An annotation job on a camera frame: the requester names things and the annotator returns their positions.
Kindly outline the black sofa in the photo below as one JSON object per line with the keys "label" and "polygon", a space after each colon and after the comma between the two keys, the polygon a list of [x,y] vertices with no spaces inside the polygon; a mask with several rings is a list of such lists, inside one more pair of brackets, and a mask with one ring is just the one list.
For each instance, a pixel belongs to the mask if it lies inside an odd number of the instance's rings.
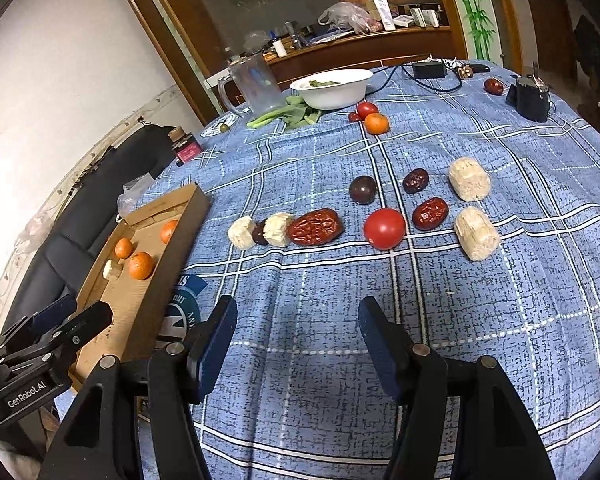
{"label": "black sofa", "polygon": [[108,148],[80,181],[68,206],[35,253],[7,312],[5,327],[76,296],[117,225],[123,185],[144,174],[158,177],[174,159],[169,127],[148,125],[117,148]]}

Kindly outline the far red tomato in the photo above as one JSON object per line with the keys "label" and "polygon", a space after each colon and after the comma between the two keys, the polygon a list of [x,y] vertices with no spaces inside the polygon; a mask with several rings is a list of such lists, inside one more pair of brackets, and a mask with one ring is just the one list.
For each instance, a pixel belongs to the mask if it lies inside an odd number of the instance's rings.
{"label": "far red tomato", "polygon": [[368,115],[377,114],[378,112],[378,107],[375,104],[367,101],[358,103],[358,106],[356,107],[356,114],[358,114],[358,117],[361,120],[365,119]]}

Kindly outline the cardboard tray box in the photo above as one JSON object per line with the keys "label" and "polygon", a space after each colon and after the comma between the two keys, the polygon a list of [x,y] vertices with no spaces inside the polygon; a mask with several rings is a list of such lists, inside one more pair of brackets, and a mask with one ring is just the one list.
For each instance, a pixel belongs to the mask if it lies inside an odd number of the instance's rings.
{"label": "cardboard tray box", "polygon": [[[202,189],[188,184],[134,210],[114,228],[76,297],[78,312],[106,302],[112,321],[78,353],[70,368],[74,390],[107,354],[126,362],[154,352],[166,305],[209,208]],[[131,241],[135,255],[151,258],[147,278],[132,278],[131,260],[114,254],[122,238]]]}

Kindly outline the green leafy vegetable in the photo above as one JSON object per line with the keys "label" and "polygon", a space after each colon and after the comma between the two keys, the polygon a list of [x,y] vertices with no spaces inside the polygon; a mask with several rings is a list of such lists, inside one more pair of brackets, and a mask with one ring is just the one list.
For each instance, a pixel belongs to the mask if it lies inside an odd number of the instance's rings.
{"label": "green leafy vegetable", "polygon": [[302,96],[287,96],[286,105],[271,110],[251,122],[248,122],[249,128],[257,129],[263,127],[274,120],[279,119],[285,125],[287,130],[297,129],[306,125],[315,125],[322,117],[323,112],[310,107]]}

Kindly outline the red tomato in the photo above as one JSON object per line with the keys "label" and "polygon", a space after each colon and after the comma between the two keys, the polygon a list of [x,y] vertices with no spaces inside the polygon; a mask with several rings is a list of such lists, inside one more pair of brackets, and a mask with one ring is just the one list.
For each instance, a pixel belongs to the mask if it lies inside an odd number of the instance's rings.
{"label": "red tomato", "polygon": [[358,103],[358,106],[356,107],[356,114],[358,114],[358,117],[361,120],[365,119],[368,115],[377,114],[378,112],[378,107],[375,104],[367,101]]}
{"label": "red tomato", "polygon": [[404,239],[405,221],[399,211],[381,208],[368,216],[363,226],[366,240],[376,249],[395,248]]}

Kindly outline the white puffed cake two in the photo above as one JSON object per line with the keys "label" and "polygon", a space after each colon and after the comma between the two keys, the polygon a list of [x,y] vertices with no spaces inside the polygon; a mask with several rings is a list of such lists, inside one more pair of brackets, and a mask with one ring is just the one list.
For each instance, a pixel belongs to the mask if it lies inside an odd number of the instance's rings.
{"label": "white puffed cake two", "polygon": [[235,220],[227,230],[227,237],[237,249],[247,250],[253,247],[256,242],[253,240],[253,230],[256,224],[250,216],[243,216]]}

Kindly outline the white puffed cake one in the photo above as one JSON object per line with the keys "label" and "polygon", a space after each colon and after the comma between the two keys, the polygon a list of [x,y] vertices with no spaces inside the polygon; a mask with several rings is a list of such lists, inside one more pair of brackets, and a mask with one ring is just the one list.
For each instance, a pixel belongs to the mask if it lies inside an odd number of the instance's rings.
{"label": "white puffed cake one", "polygon": [[120,278],[123,266],[119,260],[108,259],[102,268],[102,277],[107,281],[115,281]]}

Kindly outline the clear plastic pitcher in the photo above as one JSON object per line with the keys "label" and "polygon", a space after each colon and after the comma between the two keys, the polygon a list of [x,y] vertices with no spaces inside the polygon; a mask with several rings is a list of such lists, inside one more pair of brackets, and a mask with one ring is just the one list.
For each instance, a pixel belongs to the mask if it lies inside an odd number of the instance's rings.
{"label": "clear plastic pitcher", "polygon": [[[228,74],[218,80],[218,90],[224,106],[239,117],[260,117],[286,105],[277,80],[262,55],[251,55],[231,62]],[[225,86],[234,82],[248,110],[236,107],[228,97]]]}

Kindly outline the white bowl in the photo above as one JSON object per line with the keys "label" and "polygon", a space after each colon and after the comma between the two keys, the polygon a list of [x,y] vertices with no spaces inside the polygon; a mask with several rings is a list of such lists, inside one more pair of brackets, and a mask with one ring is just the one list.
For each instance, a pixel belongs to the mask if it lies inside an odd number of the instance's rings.
{"label": "white bowl", "polygon": [[362,101],[373,76],[364,68],[326,70],[295,80],[289,88],[314,110],[341,110]]}

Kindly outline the dark plum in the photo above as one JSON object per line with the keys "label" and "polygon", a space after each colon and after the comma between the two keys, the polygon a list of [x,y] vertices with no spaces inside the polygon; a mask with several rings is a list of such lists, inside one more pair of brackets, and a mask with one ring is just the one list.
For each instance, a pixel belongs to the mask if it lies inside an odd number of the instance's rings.
{"label": "dark plum", "polygon": [[360,205],[369,205],[375,201],[376,181],[370,176],[356,177],[349,185],[351,200]]}

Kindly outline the white puffed cake three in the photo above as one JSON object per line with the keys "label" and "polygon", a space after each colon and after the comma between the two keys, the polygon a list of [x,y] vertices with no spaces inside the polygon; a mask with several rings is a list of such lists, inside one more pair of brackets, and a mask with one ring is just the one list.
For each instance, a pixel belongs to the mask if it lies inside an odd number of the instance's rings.
{"label": "white puffed cake three", "polygon": [[289,212],[276,212],[265,220],[263,236],[269,245],[286,247],[290,244],[287,230],[294,221],[294,215]]}

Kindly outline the white carton box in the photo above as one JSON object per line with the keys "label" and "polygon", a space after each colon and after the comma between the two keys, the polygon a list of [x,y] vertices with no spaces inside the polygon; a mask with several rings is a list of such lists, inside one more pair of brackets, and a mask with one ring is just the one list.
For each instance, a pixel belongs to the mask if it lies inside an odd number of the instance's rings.
{"label": "white carton box", "polygon": [[395,30],[396,24],[394,24],[388,0],[373,0],[373,3],[376,6],[376,10],[385,31],[391,32],[392,30]]}

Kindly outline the black pouch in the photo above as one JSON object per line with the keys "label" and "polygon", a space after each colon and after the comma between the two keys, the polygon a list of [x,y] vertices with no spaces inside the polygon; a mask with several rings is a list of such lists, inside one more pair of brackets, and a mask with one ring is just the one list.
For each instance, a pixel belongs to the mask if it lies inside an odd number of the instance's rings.
{"label": "black pouch", "polygon": [[532,122],[547,122],[550,111],[550,90],[539,76],[519,76],[509,87],[505,103]]}

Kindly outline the white puffed cake five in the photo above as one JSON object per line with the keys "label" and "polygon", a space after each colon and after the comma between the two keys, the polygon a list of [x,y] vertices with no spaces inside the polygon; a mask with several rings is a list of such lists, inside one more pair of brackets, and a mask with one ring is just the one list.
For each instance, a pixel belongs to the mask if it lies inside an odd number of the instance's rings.
{"label": "white puffed cake five", "polygon": [[500,244],[500,236],[486,214],[474,207],[464,208],[454,220],[460,247],[471,261],[486,260]]}

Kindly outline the black power adapter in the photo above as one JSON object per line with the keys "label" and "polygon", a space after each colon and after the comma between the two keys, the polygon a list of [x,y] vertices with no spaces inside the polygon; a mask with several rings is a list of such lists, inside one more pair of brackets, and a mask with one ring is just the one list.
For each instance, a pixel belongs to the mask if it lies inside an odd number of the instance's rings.
{"label": "black power adapter", "polygon": [[438,79],[446,76],[446,66],[440,60],[420,61],[412,65],[416,79]]}

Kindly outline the small dark date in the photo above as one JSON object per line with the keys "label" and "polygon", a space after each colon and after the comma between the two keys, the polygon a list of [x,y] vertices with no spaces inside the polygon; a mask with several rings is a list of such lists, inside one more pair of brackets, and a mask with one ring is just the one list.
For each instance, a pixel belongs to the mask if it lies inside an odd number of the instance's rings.
{"label": "small dark date", "polygon": [[268,241],[266,240],[265,236],[264,236],[264,227],[265,227],[265,220],[262,220],[260,222],[258,222],[256,224],[256,227],[253,229],[252,231],[252,239],[253,241],[260,246],[266,246],[268,244]]}

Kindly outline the small orange tangerine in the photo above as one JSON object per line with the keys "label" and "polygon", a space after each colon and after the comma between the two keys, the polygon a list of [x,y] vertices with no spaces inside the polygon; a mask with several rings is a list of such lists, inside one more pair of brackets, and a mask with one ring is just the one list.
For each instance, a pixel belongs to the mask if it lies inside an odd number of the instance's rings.
{"label": "small orange tangerine", "polygon": [[114,246],[114,255],[118,259],[126,259],[132,255],[134,250],[133,243],[127,237],[121,237],[120,240],[117,241],[116,246]]}

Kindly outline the blue plaid tablecloth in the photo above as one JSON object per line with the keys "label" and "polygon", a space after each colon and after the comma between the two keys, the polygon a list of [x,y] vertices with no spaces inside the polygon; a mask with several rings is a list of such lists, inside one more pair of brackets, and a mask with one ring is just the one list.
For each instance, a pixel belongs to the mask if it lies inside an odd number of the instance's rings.
{"label": "blue plaid tablecloth", "polygon": [[[144,194],[152,202],[189,183],[211,206],[183,278],[199,278],[194,315],[234,297],[237,326],[212,393],[193,410],[215,479],[379,479],[400,427],[358,329],[358,304],[372,296],[412,339],[447,356],[499,360],[526,406],[561,479],[577,479],[600,452],[600,134],[553,96],[547,122],[521,117],[483,78],[416,84],[402,70],[372,81],[390,122],[382,136],[324,115],[312,126],[253,129],[235,120],[210,127],[204,150],[170,165]],[[449,180],[461,157],[489,175],[491,192],[464,202]],[[407,194],[404,177],[429,174]],[[351,200],[370,176],[375,201]],[[415,208],[440,197],[437,228],[414,227]],[[454,220],[482,210],[500,236],[471,261]],[[267,244],[243,252],[227,230],[276,212],[294,220],[330,208],[343,233],[330,243]],[[365,238],[370,214],[392,208],[406,231],[395,248]]]}

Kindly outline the dark red date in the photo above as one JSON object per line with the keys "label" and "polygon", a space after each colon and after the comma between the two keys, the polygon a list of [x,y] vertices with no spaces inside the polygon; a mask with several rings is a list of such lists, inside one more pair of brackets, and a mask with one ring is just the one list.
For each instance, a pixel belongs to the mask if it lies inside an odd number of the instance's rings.
{"label": "dark red date", "polygon": [[402,184],[407,194],[418,193],[428,186],[429,174],[424,168],[416,168],[404,177]]}

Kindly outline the near red tomato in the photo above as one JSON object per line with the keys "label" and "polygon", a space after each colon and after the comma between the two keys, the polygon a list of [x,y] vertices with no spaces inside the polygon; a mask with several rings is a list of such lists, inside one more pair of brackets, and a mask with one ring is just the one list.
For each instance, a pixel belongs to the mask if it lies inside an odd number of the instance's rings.
{"label": "near red tomato", "polygon": [[395,248],[404,239],[405,221],[399,211],[381,208],[368,216],[363,226],[366,240],[376,249]]}

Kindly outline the clear plastic bag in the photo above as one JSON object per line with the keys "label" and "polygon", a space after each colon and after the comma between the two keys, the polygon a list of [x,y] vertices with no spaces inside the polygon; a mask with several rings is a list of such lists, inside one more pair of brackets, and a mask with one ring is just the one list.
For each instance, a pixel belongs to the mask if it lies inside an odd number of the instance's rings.
{"label": "clear plastic bag", "polygon": [[132,212],[137,201],[153,183],[154,178],[151,177],[149,172],[132,181],[126,182],[125,185],[122,186],[122,193],[117,198],[118,215],[123,218]]}

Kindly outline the wooden sideboard cabinet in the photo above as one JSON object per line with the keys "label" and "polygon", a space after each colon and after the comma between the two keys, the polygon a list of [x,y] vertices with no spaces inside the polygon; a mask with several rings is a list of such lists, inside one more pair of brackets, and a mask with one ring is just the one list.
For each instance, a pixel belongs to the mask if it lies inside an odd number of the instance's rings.
{"label": "wooden sideboard cabinet", "polygon": [[340,68],[376,68],[433,58],[467,58],[463,35],[450,26],[400,28],[350,36],[273,58],[268,66],[279,88],[304,76]]}

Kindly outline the large red date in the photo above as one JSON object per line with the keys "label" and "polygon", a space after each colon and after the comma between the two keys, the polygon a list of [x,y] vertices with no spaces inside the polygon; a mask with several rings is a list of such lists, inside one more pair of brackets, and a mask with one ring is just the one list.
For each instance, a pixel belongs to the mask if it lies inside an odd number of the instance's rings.
{"label": "large red date", "polygon": [[336,240],[344,231],[336,211],[317,209],[297,218],[287,228],[289,239],[299,246],[317,246]]}

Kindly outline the red date near tomato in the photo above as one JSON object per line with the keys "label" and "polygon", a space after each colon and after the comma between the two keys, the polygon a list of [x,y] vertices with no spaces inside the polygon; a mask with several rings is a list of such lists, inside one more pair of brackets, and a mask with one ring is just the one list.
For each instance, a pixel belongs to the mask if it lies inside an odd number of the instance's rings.
{"label": "red date near tomato", "polygon": [[419,204],[412,214],[414,227],[421,231],[430,231],[446,219],[449,214],[449,206],[440,197],[431,197]]}

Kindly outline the white plastic bag on cabinet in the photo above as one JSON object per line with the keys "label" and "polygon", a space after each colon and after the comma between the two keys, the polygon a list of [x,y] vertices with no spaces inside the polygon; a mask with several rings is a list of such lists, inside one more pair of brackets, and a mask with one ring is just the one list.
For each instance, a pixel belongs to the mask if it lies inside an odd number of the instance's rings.
{"label": "white plastic bag on cabinet", "polygon": [[321,26],[336,29],[352,29],[355,35],[381,32],[384,25],[375,20],[365,9],[352,2],[338,2],[327,8],[317,19]]}

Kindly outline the white puffed cake four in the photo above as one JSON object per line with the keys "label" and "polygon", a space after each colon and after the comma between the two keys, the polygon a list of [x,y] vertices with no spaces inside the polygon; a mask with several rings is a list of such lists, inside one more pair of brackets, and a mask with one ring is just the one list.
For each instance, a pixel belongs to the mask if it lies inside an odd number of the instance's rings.
{"label": "white puffed cake four", "polygon": [[489,175],[471,157],[461,157],[452,162],[449,180],[456,195],[464,202],[483,200],[491,192]]}

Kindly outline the pink labelled jar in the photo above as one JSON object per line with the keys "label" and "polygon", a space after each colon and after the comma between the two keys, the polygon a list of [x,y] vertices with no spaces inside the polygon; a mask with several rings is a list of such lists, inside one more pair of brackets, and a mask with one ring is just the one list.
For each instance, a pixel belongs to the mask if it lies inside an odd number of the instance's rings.
{"label": "pink labelled jar", "polygon": [[202,147],[193,133],[185,132],[182,127],[173,128],[168,136],[178,166],[183,166],[202,153]]}

